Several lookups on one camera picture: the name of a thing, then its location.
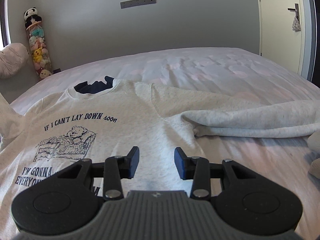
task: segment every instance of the bed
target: bed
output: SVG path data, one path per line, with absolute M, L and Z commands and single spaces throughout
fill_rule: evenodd
M 320 89 L 293 72 L 256 54 L 236 48 L 188 48 L 101 60 L 65 70 L 31 87 L 11 103 L 20 114 L 44 96 L 104 76 L 210 91 L 265 105 L 320 100 Z M 320 181 L 308 174 L 313 160 L 307 138 L 197 138 L 210 162 L 233 159 L 293 191 L 303 203 L 296 232 L 305 240 L 320 234 Z M 220 183 L 212 180 L 212 192 Z

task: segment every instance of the door handle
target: door handle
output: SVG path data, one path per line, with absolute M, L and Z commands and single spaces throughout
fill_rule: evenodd
M 298 22 L 300 23 L 300 13 L 299 13 L 299 4 L 295 3 L 295 8 L 288 8 L 288 11 L 295 11 Z

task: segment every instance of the door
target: door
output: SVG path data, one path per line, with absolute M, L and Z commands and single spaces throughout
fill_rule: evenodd
M 301 31 L 292 30 L 295 8 L 299 5 Z M 261 55 L 288 70 L 299 72 L 302 56 L 303 4 L 300 0 L 260 0 Z

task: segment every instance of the panda plush toy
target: panda plush toy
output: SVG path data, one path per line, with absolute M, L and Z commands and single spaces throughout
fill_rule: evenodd
M 31 24 L 42 21 L 42 18 L 38 16 L 37 9 L 33 7 L 24 12 L 24 20 L 26 21 L 25 27 L 28 28 Z

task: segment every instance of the gray wall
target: gray wall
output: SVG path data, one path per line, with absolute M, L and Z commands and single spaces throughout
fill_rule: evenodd
M 53 67 L 185 47 L 259 53 L 258 0 L 157 0 L 121 9 L 122 1 L 36 0 Z
M 23 13 L 25 7 L 33 7 L 33 0 L 8 0 L 8 23 L 11 42 L 20 42 L 29 46 L 24 29 Z M 11 103 L 38 81 L 32 60 L 15 76 L 0 79 L 0 93 Z

